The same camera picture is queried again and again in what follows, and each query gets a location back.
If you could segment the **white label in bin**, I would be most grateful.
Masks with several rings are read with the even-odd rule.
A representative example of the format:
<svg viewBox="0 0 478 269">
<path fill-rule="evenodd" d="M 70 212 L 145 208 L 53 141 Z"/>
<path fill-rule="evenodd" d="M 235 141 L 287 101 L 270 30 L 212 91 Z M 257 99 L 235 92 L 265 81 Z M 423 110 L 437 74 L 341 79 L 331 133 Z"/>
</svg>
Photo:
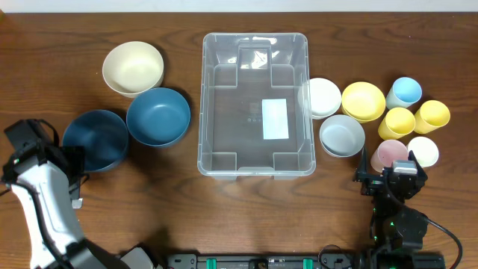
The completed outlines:
<svg viewBox="0 0 478 269">
<path fill-rule="evenodd" d="M 265 140 L 288 139 L 287 100 L 263 99 L 261 107 L 263 138 Z"/>
</svg>

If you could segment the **light blue cup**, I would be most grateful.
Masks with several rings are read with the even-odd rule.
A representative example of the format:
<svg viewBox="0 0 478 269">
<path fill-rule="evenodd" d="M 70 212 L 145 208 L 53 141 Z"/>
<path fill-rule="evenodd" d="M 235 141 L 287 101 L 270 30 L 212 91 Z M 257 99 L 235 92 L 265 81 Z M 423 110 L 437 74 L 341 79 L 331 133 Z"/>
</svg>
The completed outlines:
<svg viewBox="0 0 478 269">
<path fill-rule="evenodd" d="M 385 99 L 386 108 L 408 108 L 418 102 L 422 97 L 421 85 L 409 77 L 398 78 L 388 92 Z"/>
</svg>

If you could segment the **grey small bowl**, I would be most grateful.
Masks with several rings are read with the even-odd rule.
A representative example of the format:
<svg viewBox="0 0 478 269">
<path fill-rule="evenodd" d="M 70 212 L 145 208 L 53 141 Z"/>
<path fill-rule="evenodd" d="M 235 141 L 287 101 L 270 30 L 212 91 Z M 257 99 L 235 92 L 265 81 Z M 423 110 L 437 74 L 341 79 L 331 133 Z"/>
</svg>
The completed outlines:
<svg viewBox="0 0 478 269">
<path fill-rule="evenodd" d="M 323 149 L 337 158 L 354 156 L 365 144 L 365 132 L 361 124 L 343 114 L 324 120 L 319 130 L 319 138 Z"/>
</svg>

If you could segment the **white small bowl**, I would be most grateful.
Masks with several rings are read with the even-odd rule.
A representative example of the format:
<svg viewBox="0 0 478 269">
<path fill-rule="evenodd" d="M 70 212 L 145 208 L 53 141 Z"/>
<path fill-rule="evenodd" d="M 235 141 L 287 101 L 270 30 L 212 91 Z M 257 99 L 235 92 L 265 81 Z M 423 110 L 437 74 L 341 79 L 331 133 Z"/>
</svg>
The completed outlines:
<svg viewBox="0 0 478 269">
<path fill-rule="evenodd" d="M 333 115 L 341 106 L 338 86 L 326 78 L 312 78 L 309 84 L 311 117 L 319 120 Z"/>
</svg>

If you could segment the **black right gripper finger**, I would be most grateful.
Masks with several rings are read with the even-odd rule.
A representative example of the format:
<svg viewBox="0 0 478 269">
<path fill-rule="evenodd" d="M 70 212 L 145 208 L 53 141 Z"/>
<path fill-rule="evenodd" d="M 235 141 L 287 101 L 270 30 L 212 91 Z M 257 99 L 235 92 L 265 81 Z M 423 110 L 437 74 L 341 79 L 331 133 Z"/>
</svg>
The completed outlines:
<svg viewBox="0 0 478 269">
<path fill-rule="evenodd" d="M 414 152 L 411 150 L 409 151 L 409 155 L 408 155 L 408 160 L 411 161 L 415 168 L 416 168 L 416 175 L 419 179 L 428 179 L 428 175 L 425 173 L 424 169 L 422 168 L 422 166 L 419 164 Z"/>
<path fill-rule="evenodd" d="M 364 182 L 370 179 L 371 175 L 367 171 L 368 161 L 367 161 L 367 149 L 365 146 L 361 149 L 360 162 L 354 173 L 353 181 L 354 182 Z"/>
</svg>

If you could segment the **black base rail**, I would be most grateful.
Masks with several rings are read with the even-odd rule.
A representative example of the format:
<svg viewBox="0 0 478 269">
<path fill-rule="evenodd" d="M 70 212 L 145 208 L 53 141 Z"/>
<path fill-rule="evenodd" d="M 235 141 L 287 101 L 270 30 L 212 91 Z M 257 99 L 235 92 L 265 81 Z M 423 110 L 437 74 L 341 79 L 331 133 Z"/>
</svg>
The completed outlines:
<svg viewBox="0 0 478 269">
<path fill-rule="evenodd" d="M 167 269 L 321 269 L 359 268 L 353 257 L 341 253 L 313 256 L 205 256 L 181 253 L 167 257 Z"/>
</svg>

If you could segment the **pink cup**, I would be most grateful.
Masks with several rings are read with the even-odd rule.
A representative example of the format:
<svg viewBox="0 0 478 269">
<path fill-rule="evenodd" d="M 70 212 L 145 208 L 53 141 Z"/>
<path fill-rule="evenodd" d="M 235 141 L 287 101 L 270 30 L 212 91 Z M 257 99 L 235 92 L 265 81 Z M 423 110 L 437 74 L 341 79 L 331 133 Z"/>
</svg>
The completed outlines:
<svg viewBox="0 0 478 269">
<path fill-rule="evenodd" d="M 406 161 L 408 150 L 398 140 L 384 140 L 370 159 L 371 167 L 381 173 L 384 167 L 391 167 L 394 161 Z"/>
</svg>

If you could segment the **dark blue bowl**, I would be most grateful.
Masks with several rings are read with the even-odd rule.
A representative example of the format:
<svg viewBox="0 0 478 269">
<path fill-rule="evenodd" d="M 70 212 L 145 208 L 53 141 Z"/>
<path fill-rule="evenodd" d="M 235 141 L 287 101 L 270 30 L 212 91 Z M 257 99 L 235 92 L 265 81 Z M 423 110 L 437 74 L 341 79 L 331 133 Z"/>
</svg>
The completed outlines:
<svg viewBox="0 0 478 269">
<path fill-rule="evenodd" d="M 129 148 L 127 126 L 108 110 L 88 111 L 75 118 L 63 133 L 64 146 L 84 147 L 84 170 L 103 172 L 122 162 Z"/>
<path fill-rule="evenodd" d="M 178 143 L 190 125 L 188 101 L 170 88 L 157 87 L 141 93 L 130 104 L 126 124 L 138 142 L 154 147 Z"/>
</svg>

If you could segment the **yellow small bowl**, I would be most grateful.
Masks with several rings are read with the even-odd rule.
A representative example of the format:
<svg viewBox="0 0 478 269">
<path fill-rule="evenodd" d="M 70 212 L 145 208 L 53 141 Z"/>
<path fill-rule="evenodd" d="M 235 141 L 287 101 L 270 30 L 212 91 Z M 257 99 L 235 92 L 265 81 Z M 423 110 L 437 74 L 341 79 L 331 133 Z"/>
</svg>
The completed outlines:
<svg viewBox="0 0 478 269">
<path fill-rule="evenodd" d="M 374 84 L 357 81 L 344 89 L 341 110 L 359 123 L 368 123 L 380 118 L 384 113 L 385 97 Z"/>
</svg>

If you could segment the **clear plastic storage bin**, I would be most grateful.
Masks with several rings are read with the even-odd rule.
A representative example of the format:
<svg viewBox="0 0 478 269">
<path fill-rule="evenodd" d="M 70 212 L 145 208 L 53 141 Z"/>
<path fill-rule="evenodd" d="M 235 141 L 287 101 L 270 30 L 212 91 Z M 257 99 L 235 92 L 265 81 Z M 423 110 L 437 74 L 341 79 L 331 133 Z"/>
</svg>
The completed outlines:
<svg viewBox="0 0 478 269">
<path fill-rule="evenodd" d="M 308 39 L 301 33 L 210 33 L 202 43 L 197 167 L 215 179 L 295 179 L 316 168 Z M 286 99 L 286 140 L 265 140 L 262 100 Z"/>
</svg>

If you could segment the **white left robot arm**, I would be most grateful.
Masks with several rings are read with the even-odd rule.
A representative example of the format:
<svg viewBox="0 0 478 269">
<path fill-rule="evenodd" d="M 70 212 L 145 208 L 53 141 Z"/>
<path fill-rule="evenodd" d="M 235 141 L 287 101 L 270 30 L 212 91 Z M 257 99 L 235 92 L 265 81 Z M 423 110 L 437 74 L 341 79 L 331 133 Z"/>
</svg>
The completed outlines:
<svg viewBox="0 0 478 269">
<path fill-rule="evenodd" d="M 4 133 L 15 152 L 1 183 L 19 199 L 31 239 L 31 268 L 154 268 L 141 247 L 118 256 L 85 238 L 75 213 L 82 203 L 84 148 L 60 146 L 45 120 L 20 120 Z"/>
</svg>

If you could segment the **yellow cup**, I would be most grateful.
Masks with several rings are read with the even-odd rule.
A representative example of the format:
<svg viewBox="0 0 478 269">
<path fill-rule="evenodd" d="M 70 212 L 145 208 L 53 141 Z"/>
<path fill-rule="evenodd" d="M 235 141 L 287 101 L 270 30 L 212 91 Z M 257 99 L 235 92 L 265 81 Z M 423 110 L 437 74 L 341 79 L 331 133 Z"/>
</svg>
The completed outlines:
<svg viewBox="0 0 478 269">
<path fill-rule="evenodd" d="M 406 108 L 392 108 L 380 123 L 378 134 L 383 140 L 399 139 L 415 129 L 415 116 Z"/>
<path fill-rule="evenodd" d="M 443 102 L 426 101 L 415 113 L 414 131 L 422 135 L 427 134 L 447 125 L 450 118 L 450 110 Z"/>
</svg>

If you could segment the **cream large bowl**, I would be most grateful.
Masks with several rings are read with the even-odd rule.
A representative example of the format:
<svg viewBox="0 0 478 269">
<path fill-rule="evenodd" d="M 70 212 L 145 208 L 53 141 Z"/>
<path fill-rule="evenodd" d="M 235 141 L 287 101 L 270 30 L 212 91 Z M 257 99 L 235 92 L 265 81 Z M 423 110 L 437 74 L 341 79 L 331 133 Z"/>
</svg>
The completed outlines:
<svg viewBox="0 0 478 269">
<path fill-rule="evenodd" d="M 164 59 L 153 45 L 130 41 L 108 53 L 102 65 L 102 76 L 110 89 L 133 99 L 161 85 Z"/>
</svg>

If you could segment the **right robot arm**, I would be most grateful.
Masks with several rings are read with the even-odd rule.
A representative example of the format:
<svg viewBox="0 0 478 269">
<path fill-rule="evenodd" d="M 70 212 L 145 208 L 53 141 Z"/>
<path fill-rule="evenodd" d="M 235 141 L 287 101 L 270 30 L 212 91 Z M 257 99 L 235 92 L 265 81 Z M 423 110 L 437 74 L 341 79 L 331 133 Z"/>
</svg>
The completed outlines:
<svg viewBox="0 0 478 269">
<path fill-rule="evenodd" d="M 367 150 L 353 177 L 361 194 L 372 197 L 370 237 L 375 245 L 354 258 L 354 268 L 427 269 L 444 268 L 440 253 L 422 251 L 429 222 L 426 216 L 405 205 L 425 185 L 428 176 L 413 152 L 403 161 L 393 161 L 379 175 L 367 171 Z"/>
</svg>

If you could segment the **cream white cup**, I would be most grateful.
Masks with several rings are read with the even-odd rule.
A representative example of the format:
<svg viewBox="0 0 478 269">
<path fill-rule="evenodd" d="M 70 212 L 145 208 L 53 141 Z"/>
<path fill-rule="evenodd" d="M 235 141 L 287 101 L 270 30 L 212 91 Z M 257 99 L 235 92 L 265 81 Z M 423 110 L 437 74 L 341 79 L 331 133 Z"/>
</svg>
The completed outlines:
<svg viewBox="0 0 478 269">
<path fill-rule="evenodd" d="M 415 137 L 407 144 L 407 150 L 413 151 L 422 167 L 431 167 L 439 159 L 439 150 L 435 142 L 427 137 Z"/>
</svg>

